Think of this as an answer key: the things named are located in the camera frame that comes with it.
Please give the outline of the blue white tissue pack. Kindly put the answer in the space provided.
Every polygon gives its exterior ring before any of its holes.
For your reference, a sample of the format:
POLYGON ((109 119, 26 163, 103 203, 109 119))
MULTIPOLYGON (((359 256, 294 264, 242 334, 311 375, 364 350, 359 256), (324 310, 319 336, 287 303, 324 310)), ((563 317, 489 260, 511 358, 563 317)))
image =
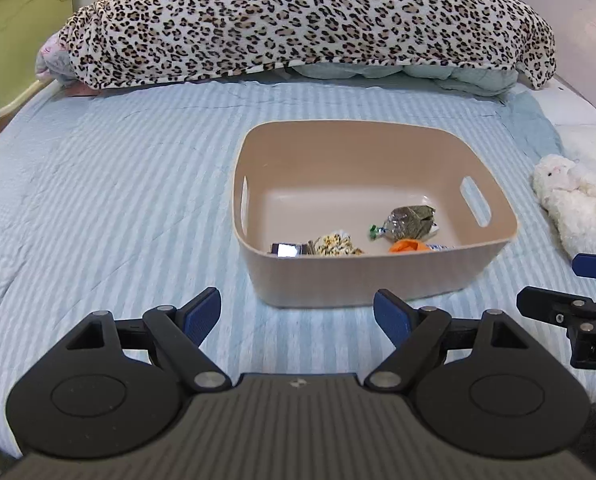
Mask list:
POLYGON ((442 245, 442 244, 426 244, 429 250, 433 250, 434 252, 441 252, 441 250, 450 250, 453 249, 451 246, 442 245))

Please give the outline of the clear bag of dried herbs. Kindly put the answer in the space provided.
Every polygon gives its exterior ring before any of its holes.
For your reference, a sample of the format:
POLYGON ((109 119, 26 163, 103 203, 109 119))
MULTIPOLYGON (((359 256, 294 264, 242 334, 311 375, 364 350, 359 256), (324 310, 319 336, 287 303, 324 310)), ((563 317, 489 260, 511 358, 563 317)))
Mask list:
POLYGON ((402 206, 395 208, 381 226, 371 226, 371 240, 386 238, 399 240, 427 240, 439 230, 435 222, 435 208, 429 205, 402 206))

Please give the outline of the floral yellow scrunchie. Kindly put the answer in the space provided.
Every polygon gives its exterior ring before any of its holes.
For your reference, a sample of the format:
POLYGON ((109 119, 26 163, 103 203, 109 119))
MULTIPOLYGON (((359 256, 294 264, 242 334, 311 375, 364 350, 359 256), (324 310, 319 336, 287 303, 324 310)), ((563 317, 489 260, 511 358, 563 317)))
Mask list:
POLYGON ((311 241, 313 254, 323 257, 358 256, 363 250, 356 247, 351 236, 345 231, 335 231, 319 236, 311 241))

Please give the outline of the black cube box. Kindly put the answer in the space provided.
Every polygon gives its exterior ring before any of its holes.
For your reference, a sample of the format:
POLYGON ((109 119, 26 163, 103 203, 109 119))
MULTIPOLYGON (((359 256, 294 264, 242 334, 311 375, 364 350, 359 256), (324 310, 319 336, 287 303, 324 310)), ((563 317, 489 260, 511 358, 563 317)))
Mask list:
POLYGON ((273 243, 271 247, 271 255, 275 255, 279 258, 296 258, 312 254, 313 248, 310 243, 273 243))

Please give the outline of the white plush toy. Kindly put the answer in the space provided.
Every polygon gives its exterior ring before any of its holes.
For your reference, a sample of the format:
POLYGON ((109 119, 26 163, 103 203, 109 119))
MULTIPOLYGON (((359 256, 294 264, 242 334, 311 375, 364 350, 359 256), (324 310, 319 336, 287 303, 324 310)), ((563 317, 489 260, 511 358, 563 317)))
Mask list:
POLYGON ((534 167, 531 182, 566 254, 596 255, 596 174, 580 162, 549 154, 534 167))

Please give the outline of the beige plastic storage basket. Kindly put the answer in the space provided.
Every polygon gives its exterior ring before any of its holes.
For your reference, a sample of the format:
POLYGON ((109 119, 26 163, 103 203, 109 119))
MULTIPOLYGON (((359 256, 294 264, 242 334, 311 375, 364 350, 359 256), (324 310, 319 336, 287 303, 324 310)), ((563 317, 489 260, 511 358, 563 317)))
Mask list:
POLYGON ((404 299, 471 283, 515 237, 510 203, 457 136, 392 122, 267 122, 243 138, 233 180, 233 226, 257 296, 283 308, 365 306, 386 288, 404 299), (389 252, 371 240, 401 206, 435 208, 441 252, 389 252), (345 231, 363 255, 279 258, 273 243, 345 231))

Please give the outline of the teal quilted comforter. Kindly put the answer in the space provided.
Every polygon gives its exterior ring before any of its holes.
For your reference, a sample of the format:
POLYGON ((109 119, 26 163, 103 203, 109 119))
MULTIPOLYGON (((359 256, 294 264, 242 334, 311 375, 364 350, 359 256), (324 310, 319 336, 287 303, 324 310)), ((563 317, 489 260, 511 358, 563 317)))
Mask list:
POLYGON ((461 91, 475 96, 488 96, 488 98, 507 92, 518 81, 517 70, 491 70, 491 68, 314 63, 292 66, 292 69, 301 76, 318 80, 350 79, 355 76, 381 79, 402 74, 415 79, 432 81, 444 90, 461 91))

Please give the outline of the pink floral pillow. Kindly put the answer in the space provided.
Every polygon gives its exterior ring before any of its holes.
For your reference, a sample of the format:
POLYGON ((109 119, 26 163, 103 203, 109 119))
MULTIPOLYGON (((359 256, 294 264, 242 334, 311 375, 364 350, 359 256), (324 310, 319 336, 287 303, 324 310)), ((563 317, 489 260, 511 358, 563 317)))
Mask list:
POLYGON ((57 80, 65 87, 76 83, 69 52, 60 41, 58 32, 51 35, 38 50, 35 59, 35 75, 38 80, 57 80))

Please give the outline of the leopard print blanket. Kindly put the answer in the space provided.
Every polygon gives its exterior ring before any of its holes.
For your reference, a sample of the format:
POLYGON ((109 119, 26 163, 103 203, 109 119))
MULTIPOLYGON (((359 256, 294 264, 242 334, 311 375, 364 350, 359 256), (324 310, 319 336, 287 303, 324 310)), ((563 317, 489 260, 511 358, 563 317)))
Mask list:
POLYGON ((553 29, 522 0, 97 0, 60 29, 95 90, 316 63, 556 72, 553 29))

